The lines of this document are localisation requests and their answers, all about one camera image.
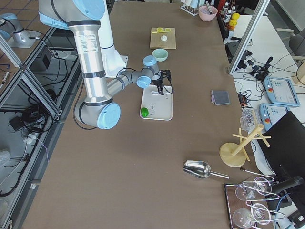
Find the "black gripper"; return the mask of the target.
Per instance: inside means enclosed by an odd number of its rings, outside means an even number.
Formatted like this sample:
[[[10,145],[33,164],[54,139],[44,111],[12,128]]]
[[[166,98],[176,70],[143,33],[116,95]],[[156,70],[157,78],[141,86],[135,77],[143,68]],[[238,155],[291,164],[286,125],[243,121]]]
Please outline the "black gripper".
[[[170,70],[160,70],[155,76],[155,79],[152,79],[153,85],[157,87],[158,93],[160,95],[164,95],[163,91],[163,80],[168,79],[169,83],[171,84],[171,72]]]

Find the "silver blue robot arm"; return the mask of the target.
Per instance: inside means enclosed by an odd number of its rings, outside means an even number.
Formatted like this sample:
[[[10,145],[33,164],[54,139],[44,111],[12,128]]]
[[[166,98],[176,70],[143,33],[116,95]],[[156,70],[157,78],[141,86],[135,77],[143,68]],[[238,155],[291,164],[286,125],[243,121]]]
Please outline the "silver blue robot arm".
[[[0,16],[0,34],[6,40],[12,37],[18,47],[28,42],[30,36],[13,13],[4,13]]]
[[[40,21],[74,34],[86,97],[74,107],[73,118],[92,129],[111,129],[121,116],[113,96],[133,83],[147,88],[151,83],[163,94],[163,79],[169,70],[160,70],[152,56],[143,59],[140,71],[126,67],[114,46],[104,0],[40,0]]]

